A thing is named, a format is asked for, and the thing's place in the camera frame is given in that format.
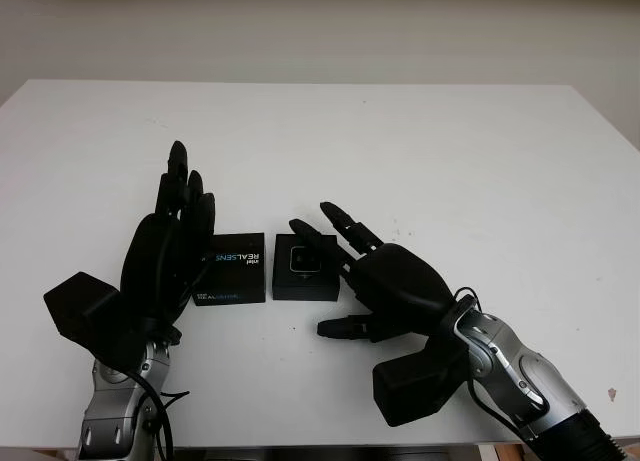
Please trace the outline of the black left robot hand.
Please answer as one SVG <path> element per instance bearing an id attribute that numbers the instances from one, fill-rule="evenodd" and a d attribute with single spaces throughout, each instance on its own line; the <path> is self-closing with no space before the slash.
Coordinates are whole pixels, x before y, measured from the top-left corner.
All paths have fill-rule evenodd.
<path id="1" fill-rule="evenodd" d="M 148 339 L 180 343 L 175 323 L 206 266 L 215 226 L 215 197 L 200 173 L 188 168 L 184 144 L 171 146 L 155 209 L 139 223 L 126 253 L 120 292 L 134 326 Z"/>

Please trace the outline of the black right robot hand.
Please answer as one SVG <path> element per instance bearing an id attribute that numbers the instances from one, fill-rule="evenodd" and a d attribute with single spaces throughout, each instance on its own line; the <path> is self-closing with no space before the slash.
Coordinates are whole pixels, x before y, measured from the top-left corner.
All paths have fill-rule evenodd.
<path id="1" fill-rule="evenodd" d="M 346 282 L 369 312 L 321 321 L 317 334 L 372 343 L 408 333 L 430 335 L 455 304 L 442 276 L 403 246 L 382 241 L 337 205 L 324 201 L 320 208 L 359 254 L 357 258 L 300 219 L 291 220 L 289 226 Z"/>

